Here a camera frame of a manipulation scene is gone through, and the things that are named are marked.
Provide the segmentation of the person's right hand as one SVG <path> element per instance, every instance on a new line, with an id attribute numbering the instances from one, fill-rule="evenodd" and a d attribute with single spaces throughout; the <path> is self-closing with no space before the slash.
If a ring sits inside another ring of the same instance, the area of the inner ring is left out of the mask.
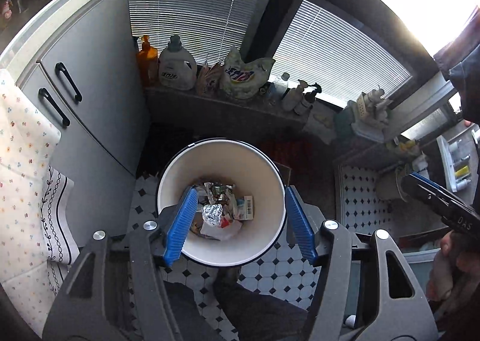
<path id="1" fill-rule="evenodd" d="M 465 305 L 479 286 L 479 245 L 471 243 L 468 236 L 450 231 L 440 240 L 433 260 L 426 297 L 447 301 L 453 307 Z"/>

